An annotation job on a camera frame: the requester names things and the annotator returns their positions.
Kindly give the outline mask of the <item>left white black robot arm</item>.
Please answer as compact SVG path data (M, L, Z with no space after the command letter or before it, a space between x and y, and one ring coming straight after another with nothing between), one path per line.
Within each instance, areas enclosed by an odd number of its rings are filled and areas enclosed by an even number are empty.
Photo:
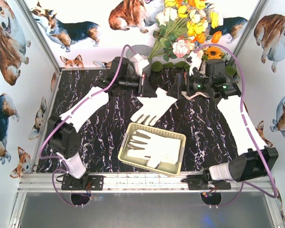
M49 146L65 163L67 176L79 181L81 188L86 184L88 171L79 155L81 140L77 133L90 116L107 104L109 98L119 89L133 90L142 103L156 98L157 94L143 72L148 64L147 56L140 54L135 54L130 59L116 57L110 68L102 71L89 92L77 104L60 116L49 117Z

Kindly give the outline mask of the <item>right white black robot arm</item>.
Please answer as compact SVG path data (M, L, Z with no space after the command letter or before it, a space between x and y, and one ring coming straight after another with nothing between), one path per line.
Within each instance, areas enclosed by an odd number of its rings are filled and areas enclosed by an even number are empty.
M173 98L204 95L211 99L226 119L238 153L232 161L206 168L203 172L205 179L242 182L268 176L275 184L271 170L278 158L278 151L267 146L249 120L243 94L226 73L225 62L222 59L206 61L204 74L198 71L201 59L197 53L191 52L186 62L190 65L189 71L177 74L167 95Z

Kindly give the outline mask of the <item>white glove green fingertips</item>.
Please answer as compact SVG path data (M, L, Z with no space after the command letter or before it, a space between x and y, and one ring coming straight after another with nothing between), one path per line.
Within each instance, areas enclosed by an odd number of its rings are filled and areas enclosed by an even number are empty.
M147 160L146 166L155 169L160 163L175 165L180 147L180 139L163 137L138 129L127 144L127 155Z

